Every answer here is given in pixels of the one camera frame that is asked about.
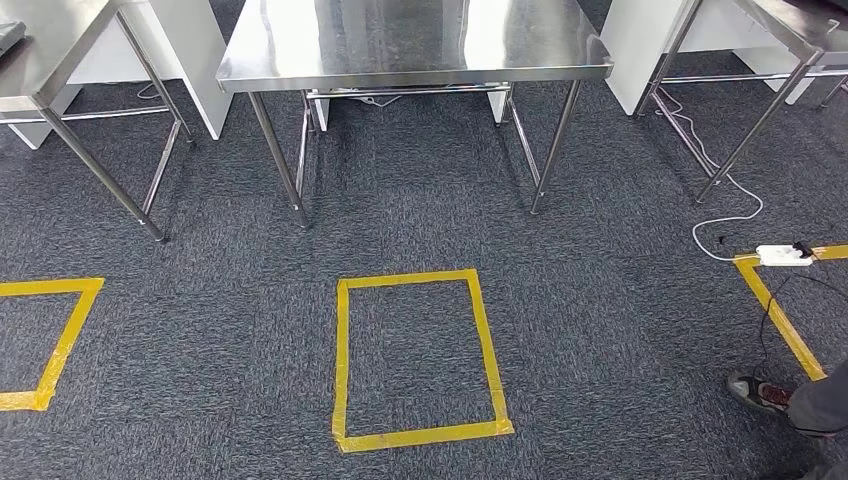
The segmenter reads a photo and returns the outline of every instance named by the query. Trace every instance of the gray carpet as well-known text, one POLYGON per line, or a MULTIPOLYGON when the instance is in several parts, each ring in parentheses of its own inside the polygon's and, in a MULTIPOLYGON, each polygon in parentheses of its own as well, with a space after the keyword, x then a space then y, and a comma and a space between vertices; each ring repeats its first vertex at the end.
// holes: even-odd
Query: gray carpet
MULTIPOLYGON (((240 2, 212 2, 229 33, 240 2)), ((583 2, 600 25, 608 2, 583 2)), ((741 68, 688 55, 681 71, 741 68)), ((817 82, 785 108, 735 169, 763 196, 757 219, 704 229, 731 255, 762 243, 848 243, 848 98, 813 107, 817 82)), ((762 309, 736 269, 707 258, 689 229, 752 210, 704 179, 661 118, 624 116, 590 82, 544 214, 530 217, 529 173, 485 96, 404 98, 385 110, 336 102, 311 145, 312 228, 294 227, 247 98, 212 141, 180 143, 154 217, 154 244, 55 136, 38 152, 0 132, 0 279, 103 276, 106 283, 44 413, 0 413, 0 477, 731 478, 795 474, 848 461, 848 440, 814 443, 724 391, 762 358, 762 309), (330 434, 335 282, 340 277, 476 268, 514 435, 340 454, 330 434)), ((138 86, 91 86, 74 109, 135 105, 138 86)), ((533 146, 553 133, 567 85, 522 85, 533 146)), ((770 91, 690 86, 687 105, 716 158, 770 91)), ((295 152, 299 100, 268 94, 295 152)), ((165 116, 74 125, 142 198, 165 116)), ((796 270, 763 269, 774 288, 796 270)), ((848 288, 848 261, 811 275, 848 288)), ((348 431, 370 434, 492 418, 462 284, 351 296, 348 431)), ((845 358, 846 305, 792 281, 780 304, 826 368, 845 358)), ((72 296, 0 299, 0 388, 32 388, 72 296)), ((770 323, 766 372, 804 374, 770 323)))

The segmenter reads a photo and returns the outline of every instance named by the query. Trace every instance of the yellow tape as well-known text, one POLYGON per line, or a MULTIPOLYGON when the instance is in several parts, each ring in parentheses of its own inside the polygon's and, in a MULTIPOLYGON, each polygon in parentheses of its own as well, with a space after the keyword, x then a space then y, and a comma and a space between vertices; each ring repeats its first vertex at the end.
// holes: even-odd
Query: yellow tape
POLYGON ((500 374, 498 373, 498 364, 495 359, 492 336, 489 332, 489 323, 486 320, 483 293, 480 289, 477 270, 467 269, 341 279, 337 285, 336 293, 338 296, 336 312, 338 317, 338 325, 336 327, 336 401, 333 407, 332 432, 333 438, 335 438, 342 452, 364 452, 384 448, 407 447, 411 445, 424 445, 428 443, 450 442, 515 433, 512 422, 510 422, 507 416, 503 385, 501 384, 500 374), (468 290, 471 294, 471 305, 474 312, 474 322, 477 326, 477 333, 480 336, 480 345, 483 350, 483 366, 486 370, 486 378, 489 383, 495 420, 492 422, 347 437, 348 331, 350 323, 350 296, 348 290, 351 288, 386 287, 452 280, 465 280, 468 284, 468 290))
POLYGON ((509 420, 504 420, 501 422, 469 423, 450 427, 347 437, 342 438, 338 443, 339 448, 345 453, 367 452, 369 450, 382 450, 384 448, 411 447, 413 445, 426 445, 428 443, 494 437, 496 435, 505 435, 514 432, 512 423, 509 420))
POLYGON ((777 327, 777 331, 783 336, 783 340, 786 341, 789 349, 795 354, 795 357, 798 359, 801 367, 804 368, 804 371, 807 372, 807 375, 813 380, 821 380, 827 377, 821 364, 816 360, 815 355, 813 355, 813 352, 810 351, 810 348, 804 343, 801 335, 798 334, 798 331, 789 322, 789 317, 786 316, 786 313, 777 304, 777 299, 772 299, 768 287, 763 283, 760 276, 757 275, 756 267, 760 266, 759 258, 740 256, 734 263, 739 273, 742 274, 742 278, 745 279, 751 291, 754 292, 754 295, 760 301, 760 305, 762 305, 763 309, 768 309, 771 321, 777 327))
POLYGON ((36 389, 30 392, 0 393, 0 411, 47 410, 50 399, 56 393, 56 384, 65 368, 65 361, 74 347, 97 293, 103 286, 103 281, 102 278, 79 278, 0 284, 0 297, 80 293, 80 298, 59 336, 56 348, 47 361, 36 389))
POLYGON ((848 258, 848 245, 831 245, 814 248, 818 260, 840 260, 848 258))

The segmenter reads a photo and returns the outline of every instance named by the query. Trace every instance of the power strip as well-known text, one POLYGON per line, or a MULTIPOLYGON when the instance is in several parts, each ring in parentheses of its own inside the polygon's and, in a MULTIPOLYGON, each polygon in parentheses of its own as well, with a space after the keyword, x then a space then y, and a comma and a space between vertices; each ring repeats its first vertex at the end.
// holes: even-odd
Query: power strip
POLYGON ((813 257, 804 257, 804 252, 792 245, 760 245, 757 247, 760 265, 766 267, 807 267, 813 257))

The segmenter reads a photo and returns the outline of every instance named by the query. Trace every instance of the table top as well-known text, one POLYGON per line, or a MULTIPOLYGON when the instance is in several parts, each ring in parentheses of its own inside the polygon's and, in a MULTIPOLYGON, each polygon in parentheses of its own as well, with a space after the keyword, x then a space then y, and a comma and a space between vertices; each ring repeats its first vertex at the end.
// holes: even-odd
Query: table top
POLYGON ((848 14, 817 0, 733 0, 801 60, 825 52, 819 65, 848 64, 848 14))
POLYGON ((604 78, 576 0, 247 0, 216 75, 231 92, 604 78))
POLYGON ((2 0, 26 38, 0 58, 0 113, 49 106, 117 11, 112 0, 2 0))

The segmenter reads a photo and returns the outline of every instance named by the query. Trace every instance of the white panel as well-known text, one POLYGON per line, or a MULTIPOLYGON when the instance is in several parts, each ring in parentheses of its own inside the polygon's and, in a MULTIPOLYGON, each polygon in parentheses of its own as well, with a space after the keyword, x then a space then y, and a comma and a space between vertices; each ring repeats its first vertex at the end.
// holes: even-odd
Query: white panel
POLYGON ((226 45, 208 0, 151 0, 158 27, 178 59, 181 77, 212 138, 218 140, 230 111, 233 94, 221 90, 215 73, 226 45))
POLYGON ((628 115, 636 110, 686 2, 613 0, 601 40, 615 62, 607 85, 628 115))
MULTIPOLYGON (((734 50, 736 54, 755 73, 790 73, 798 66, 798 59, 783 47, 777 48, 748 48, 734 50)), ((766 85, 775 92, 780 89, 785 80, 768 80, 766 85)), ((786 99, 786 103, 794 105, 798 98, 813 83, 812 78, 801 80, 798 87, 786 99)))
POLYGON ((506 92, 488 92, 486 95, 489 96, 489 106, 492 107, 495 123, 501 123, 504 108, 506 108, 506 92))
MULTIPOLYGON (((175 56, 165 48, 168 38, 160 28, 159 20, 149 3, 131 3, 121 7, 132 25, 133 32, 145 46, 156 72, 163 79, 182 78, 175 56)), ((142 82, 147 80, 144 68, 138 62, 117 20, 112 19, 88 55, 79 64, 70 83, 142 82)))
POLYGON ((314 102, 315 112, 318 114, 318 126, 321 127, 322 132, 326 132, 327 125, 330 120, 330 99, 323 98, 319 100, 314 100, 314 102))
POLYGON ((680 51, 703 52, 773 46, 780 46, 780 43, 732 0, 704 0, 680 51))

